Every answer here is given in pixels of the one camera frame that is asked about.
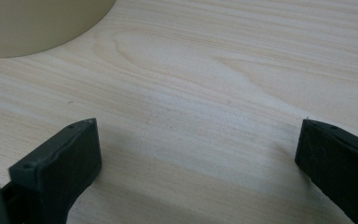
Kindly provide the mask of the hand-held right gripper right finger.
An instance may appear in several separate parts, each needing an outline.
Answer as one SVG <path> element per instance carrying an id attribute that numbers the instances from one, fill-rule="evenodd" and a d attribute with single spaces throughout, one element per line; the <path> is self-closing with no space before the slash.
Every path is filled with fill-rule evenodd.
<path id="1" fill-rule="evenodd" d="M 296 165 L 358 224 L 358 137 L 317 120 L 302 121 Z"/>

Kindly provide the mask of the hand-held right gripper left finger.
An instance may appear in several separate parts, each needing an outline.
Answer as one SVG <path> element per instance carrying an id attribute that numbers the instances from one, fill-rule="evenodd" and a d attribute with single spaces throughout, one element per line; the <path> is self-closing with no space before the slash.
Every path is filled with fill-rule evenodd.
<path id="1" fill-rule="evenodd" d="M 97 120 L 66 126 L 9 167 L 3 195 L 10 224 L 66 224 L 101 168 Z"/>

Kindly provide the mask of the beige round container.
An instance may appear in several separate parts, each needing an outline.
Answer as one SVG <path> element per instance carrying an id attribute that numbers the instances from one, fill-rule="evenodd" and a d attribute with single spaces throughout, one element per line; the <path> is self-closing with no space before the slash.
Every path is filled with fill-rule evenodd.
<path id="1" fill-rule="evenodd" d="M 0 0 L 0 58 L 52 49 L 87 32 L 117 0 Z"/>

